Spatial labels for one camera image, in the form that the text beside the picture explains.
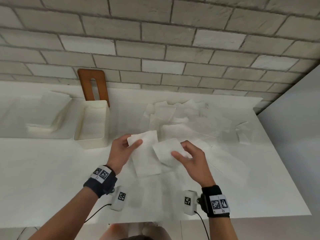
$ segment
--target forearm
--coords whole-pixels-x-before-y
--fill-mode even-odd
[[[236,232],[228,217],[209,218],[210,239],[238,240]]]
[[[90,214],[98,196],[88,187],[47,221],[29,240],[73,240]]]

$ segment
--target person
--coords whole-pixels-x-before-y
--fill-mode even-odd
[[[131,153],[143,143],[140,139],[129,146],[127,138],[130,136],[130,134],[126,134],[112,142],[109,159],[105,166],[112,169],[115,175],[121,172]],[[204,152],[189,141],[184,141],[181,145],[185,151],[190,153],[192,159],[185,158],[176,151],[171,153],[172,156],[182,163],[190,177],[200,184],[202,191],[215,186],[216,183],[210,173]],[[75,239],[98,198],[99,196],[94,190],[84,186],[70,202],[49,219],[29,240]],[[229,214],[222,214],[221,216],[209,217],[210,238],[214,240],[238,240]],[[128,231],[128,224],[126,223],[112,224],[100,240],[125,239],[128,238]],[[146,224],[142,233],[144,234],[143,236],[134,236],[129,239],[171,239],[164,228],[153,223]]]

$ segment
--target brick wall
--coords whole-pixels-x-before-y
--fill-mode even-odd
[[[0,0],[0,80],[263,97],[318,64],[320,0]]]

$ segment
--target person's right arm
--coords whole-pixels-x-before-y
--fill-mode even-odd
[[[182,163],[190,177],[199,183],[202,188],[215,185],[216,183],[209,170],[205,153],[189,141],[184,141],[181,145],[185,151],[190,153],[192,159],[190,160],[176,151],[171,152],[172,156]],[[228,217],[209,218],[209,226],[211,239],[238,240]]]

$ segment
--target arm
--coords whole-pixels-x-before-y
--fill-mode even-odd
[[[202,188],[216,185],[209,170],[205,153],[189,141],[181,143],[184,150],[190,153],[192,160],[173,151],[172,156],[186,168],[190,177],[200,184]],[[209,218],[210,238],[214,240],[238,240],[230,218]]]
[[[116,175],[121,172],[134,149],[142,144],[142,140],[138,140],[129,146],[127,138],[130,136],[127,134],[112,142],[106,165],[112,168]],[[98,196],[90,188],[84,187],[29,240],[75,239],[97,200]]]

